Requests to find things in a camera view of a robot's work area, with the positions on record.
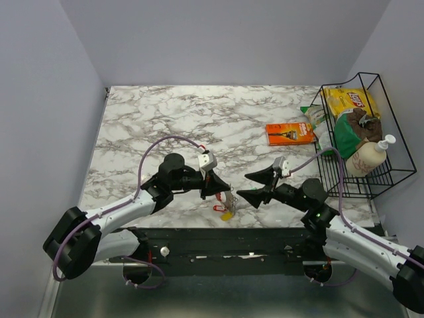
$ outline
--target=green bag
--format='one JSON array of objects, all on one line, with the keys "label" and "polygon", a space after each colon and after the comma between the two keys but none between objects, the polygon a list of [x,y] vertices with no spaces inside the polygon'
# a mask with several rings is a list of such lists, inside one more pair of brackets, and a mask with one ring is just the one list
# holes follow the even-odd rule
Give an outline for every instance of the green bag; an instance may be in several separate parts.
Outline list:
[{"label": "green bag", "polygon": [[348,109],[337,119],[334,135],[340,155],[347,159],[365,142],[382,140],[382,124],[378,118],[368,116],[362,109]]}]

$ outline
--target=orange box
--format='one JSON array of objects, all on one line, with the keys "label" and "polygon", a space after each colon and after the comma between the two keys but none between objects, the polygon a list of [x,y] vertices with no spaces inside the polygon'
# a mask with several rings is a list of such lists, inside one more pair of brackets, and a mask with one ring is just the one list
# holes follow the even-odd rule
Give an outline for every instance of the orange box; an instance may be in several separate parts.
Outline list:
[{"label": "orange box", "polygon": [[309,123],[286,123],[266,125],[270,146],[310,144],[315,142],[312,125]]}]

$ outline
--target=screw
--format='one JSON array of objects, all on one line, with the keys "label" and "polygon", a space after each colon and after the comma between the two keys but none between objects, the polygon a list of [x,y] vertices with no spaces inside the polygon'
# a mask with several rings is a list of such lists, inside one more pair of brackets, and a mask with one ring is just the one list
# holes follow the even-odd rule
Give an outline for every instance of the screw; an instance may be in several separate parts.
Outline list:
[{"label": "screw", "polygon": [[167,257],[169,255],[169,253],[170,253],[170,249],[167,246],[164,246],[160,249],[160,254],[163,257]]}]

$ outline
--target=white pump dispenser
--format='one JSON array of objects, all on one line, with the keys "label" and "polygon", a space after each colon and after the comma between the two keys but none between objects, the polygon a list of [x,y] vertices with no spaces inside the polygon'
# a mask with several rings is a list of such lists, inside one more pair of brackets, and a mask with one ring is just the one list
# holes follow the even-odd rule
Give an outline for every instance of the white pump dispenser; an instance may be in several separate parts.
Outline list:
[{"label": "white pump dispenser", "polygon": [[366,176],[386,160],[386,150],[395,142],[396,138],[388,134],[379,142],[365,143],[346,161],[347,171],[355,177]]}]

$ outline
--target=black wire rack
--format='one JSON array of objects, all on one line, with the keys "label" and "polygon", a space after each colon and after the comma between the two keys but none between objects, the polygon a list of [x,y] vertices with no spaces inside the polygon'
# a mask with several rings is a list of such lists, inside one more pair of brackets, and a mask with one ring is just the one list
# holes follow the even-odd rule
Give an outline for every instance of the black wire rack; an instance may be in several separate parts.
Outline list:
[{"label": "black wire rack", "polygon": [[[324,90],[326,87],[362,88],[365,92],[366,102],[370,106],[372,114],[374,114],[375,109],[373,109],[370,104],[370,95],[376,102],[377,108],[381,114],[380,120],[382,122],[383,135],[392,134],[397,139],[396,143],[391,145],[393,147],[389,147],[386,161],[364,178],[357,178],[349,174],[346,170],[345,162],[343,162],[343,197],[374,199],[417,172],[417,168],[415,167],[411,153],[406,145],[398,120],[396,119],[387,95],[386,88],[379,74],[360,72],[346,82],[326,84],[319,88],[311,105],[323,106],[324,112],[329,118],[329,120],[327,120],[327,126],[331,142],[333,146],[337,148],[334,138],[335,119],[327,104]],[[315,151],[318,152],[319,150],[319,145],[316,142]],[[339,166],[335,154],[318,157],[318,167],[321,182],[329,196],[339,196]]]}]

